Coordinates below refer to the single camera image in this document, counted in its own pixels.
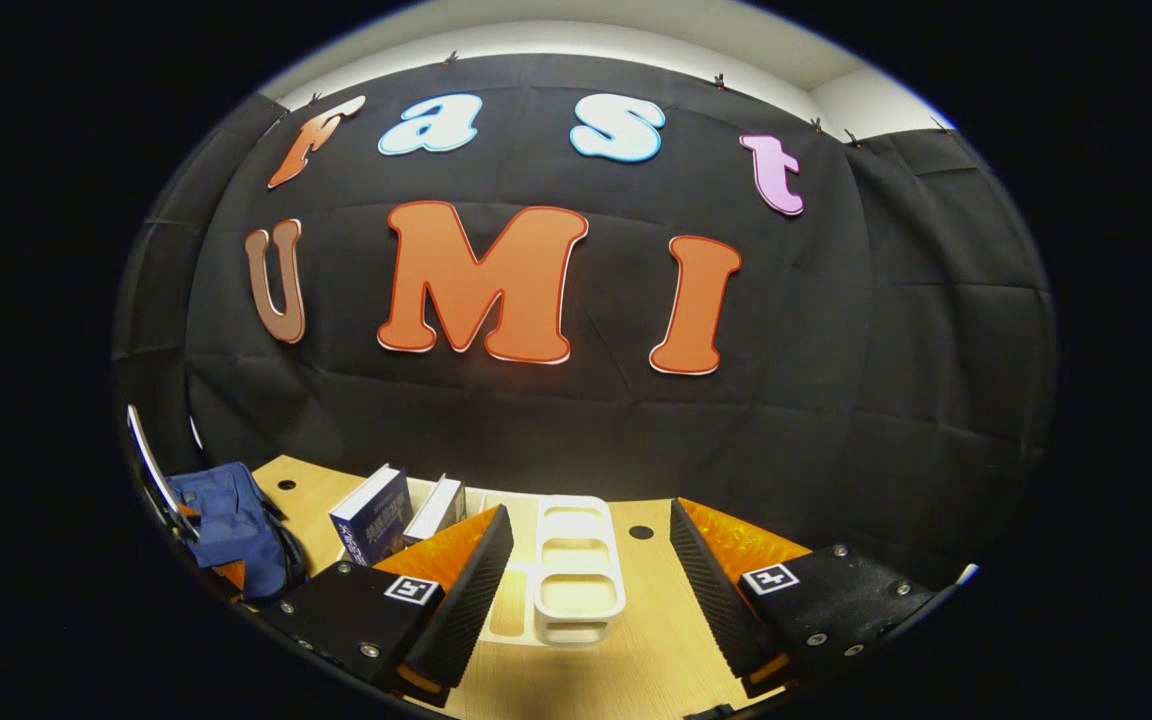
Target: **orange letter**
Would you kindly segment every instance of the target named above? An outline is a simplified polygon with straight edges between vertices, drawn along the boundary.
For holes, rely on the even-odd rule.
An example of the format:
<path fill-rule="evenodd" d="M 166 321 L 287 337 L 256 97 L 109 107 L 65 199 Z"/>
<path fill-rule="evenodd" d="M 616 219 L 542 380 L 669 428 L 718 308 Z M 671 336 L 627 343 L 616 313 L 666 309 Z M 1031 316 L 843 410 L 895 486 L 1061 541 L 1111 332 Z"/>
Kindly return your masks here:
<path fill-rule="evenodd" d="M 673 293 L 669 328 L 647 361 L 662 373 L 713 373 L 718 314 L 727 276 L 740 270 L 740 253 L 721 242 L 681 234 L 669 241 L 669 255 L 679 262 L 679 288 Z"/>
<path fill-rule="evenodd" d="M 522 209 L 483 260 L 475 258 L 456 210 L 447 202 L 399 205 L 389 321 L 376 340 L 389 350 L 425 353 L 434 328 L 425 324 L 425 296 L 434 301 L 453 350 L 464 353 L 498 297 L 500 323 L 484 344 L 501 361 L 553 365 L 567 361 L 562 336 L 563 286 L 573 247 L 585 237 L 584 217 L 562 209 Z"/>
<path fill-rule="evenodd" d="M 305 336 L 305 305 L 301 302 L 301 278 L 296 270 L 296 241 L 300 238 L 301 220 L 283 220 L 274 225 L 279 276 L 283 279 L 285 309 L 279 313 L 273 297 L 270 297 L 270 275 L 265 273 L 265 249 L 270 247 L 270 234 L 253 232 L 247 236 L 247 274 L 252 279 L 256 313 L 271 336 L 283 342 L 297 342 Z"/>
<path fill-rule="evenodd" d="M 306 159 L 310 151 L 323 147 L 328 137 L 332 137 L 335 127 L 340 124 L 340 119 L 349 118 L 349 115 L 357 113 L 365 100 L 366 97 L 361 94 L 348 103 L 342 103 L 335 106 L 335 108 L 326 111 L 321 115 L 317 115 L 317 118 L 310 118 L 301 127 L 301 135 L 296 136 L 296 142 L 291 144 L 291 150 L 287 151 L 287 158 L 283 158 L 282 167 L 279 167 L 278 172 L 274 173 L 274 177 L 270 179 L 270 190 L 274 190 L 275 187 L 289 181 L 289 179 L 298 176 L 301 170 L 305 169 L 305 165 L 310 162 Z"/>

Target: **white ceiling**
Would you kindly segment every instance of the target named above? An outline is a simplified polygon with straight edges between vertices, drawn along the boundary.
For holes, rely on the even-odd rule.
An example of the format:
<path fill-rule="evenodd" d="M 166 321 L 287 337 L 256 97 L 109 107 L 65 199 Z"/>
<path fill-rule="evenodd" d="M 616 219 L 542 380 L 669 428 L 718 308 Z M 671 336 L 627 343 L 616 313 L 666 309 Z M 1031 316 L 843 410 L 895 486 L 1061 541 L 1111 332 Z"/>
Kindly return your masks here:
<path fill-rule="evenodd" d="M 780 15 L 733 0 L 429 0 L 340 37 L 273 78 L 262 94 L 280 99 L 343 65 L 431 35 L 518 20 L 577 20 L 673 37 L 804 91 L 867 67 Z"/>

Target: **wooden table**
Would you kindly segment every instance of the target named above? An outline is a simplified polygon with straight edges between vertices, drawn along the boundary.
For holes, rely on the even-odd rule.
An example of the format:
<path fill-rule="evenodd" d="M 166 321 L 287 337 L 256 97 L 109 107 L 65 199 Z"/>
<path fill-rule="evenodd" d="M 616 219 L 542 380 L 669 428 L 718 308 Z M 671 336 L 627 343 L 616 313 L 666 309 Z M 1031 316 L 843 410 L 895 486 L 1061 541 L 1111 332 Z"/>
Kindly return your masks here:
<path fill-rule="evenodd" d="M 255 471 L 256 482 L 285 515 L 306 552 L 310 574 L 340 558 L 342 546 L 328 510 L 364 478 L 282 456 Z M 293 488 L 280 488 L 279 484 Z M 429 494 L 430 482 L 412 479 L 412 503 Z M 470 513 L 500 502 L 508 507 L 515 550 L 511 566 L 535 555 L 537 497 L 470 488 Z M 507 570 L 498 589 L 484 635 L 473 649 L 465 677 L 435 708 L 465 720 L 604 720 L 644 717 L 680 720 L 717 705 L 745 707 L 740 680 L 727 669 L 700 606 L 669 544 L 669 501 L 611 502 L 626 611 L 602 642 L 585 647 L 537 647 L 488 639 L 517 634 L 524 607 L 524 582 Z M 628 533 L 635 525 L 653 530 L 647 539 Z"/>

